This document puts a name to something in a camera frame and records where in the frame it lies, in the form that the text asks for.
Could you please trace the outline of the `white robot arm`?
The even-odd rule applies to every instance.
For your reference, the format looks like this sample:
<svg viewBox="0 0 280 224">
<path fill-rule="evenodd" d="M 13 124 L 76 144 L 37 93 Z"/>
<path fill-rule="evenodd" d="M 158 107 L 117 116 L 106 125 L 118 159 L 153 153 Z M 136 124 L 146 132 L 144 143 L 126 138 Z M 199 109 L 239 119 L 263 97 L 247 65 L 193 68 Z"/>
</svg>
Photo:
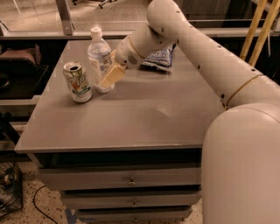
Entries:
<svg viewBox="0 0 280 224">
<path fill-rule="evenodd" d="M 225 108 L 203 143 L 203 223 L 280 224 L 280 87 L 194 28 L 173 0 L 151 1 L 146 24 L 117 46 L 101 84 L 118 82 L 170 43 Z"/>
</svg>

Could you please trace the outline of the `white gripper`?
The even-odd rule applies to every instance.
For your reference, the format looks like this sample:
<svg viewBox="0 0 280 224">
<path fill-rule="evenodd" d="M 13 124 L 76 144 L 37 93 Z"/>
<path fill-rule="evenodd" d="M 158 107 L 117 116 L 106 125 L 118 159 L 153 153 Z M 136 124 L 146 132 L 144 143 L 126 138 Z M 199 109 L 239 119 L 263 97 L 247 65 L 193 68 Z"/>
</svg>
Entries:
<svg viewBox="0 0 280 224">
<path fill-rule="evenodd" d="M 144 42 L 133 35 L 127 36 L 115 49 L 115 61 L 121 65 L 111 66 L 102 76 L 103 88 L 109 88 L 121 80 L 126 74 L 126 68 L 131 70 L 140 67 L 144 61 Z"/>
</svg>

